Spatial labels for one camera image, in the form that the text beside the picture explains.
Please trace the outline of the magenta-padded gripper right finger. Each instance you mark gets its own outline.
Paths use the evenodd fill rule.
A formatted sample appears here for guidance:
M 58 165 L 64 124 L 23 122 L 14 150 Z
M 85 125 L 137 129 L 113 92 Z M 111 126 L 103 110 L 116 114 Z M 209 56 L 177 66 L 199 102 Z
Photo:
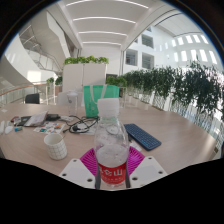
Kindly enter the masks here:
M 153 156 L 144 156 L 134 147 L 129 149 L 127 188 L 140 188 L 165 176 L 167 176 L 166 171 Z

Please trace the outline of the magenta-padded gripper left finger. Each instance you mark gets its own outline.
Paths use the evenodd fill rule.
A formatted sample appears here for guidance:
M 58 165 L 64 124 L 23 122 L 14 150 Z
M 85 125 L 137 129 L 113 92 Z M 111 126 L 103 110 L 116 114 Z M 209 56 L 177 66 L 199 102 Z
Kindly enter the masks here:
M 99 189 L 100 174 L 94 149 L 80 159 L 73 158 L 59 176 L 84 188 Z

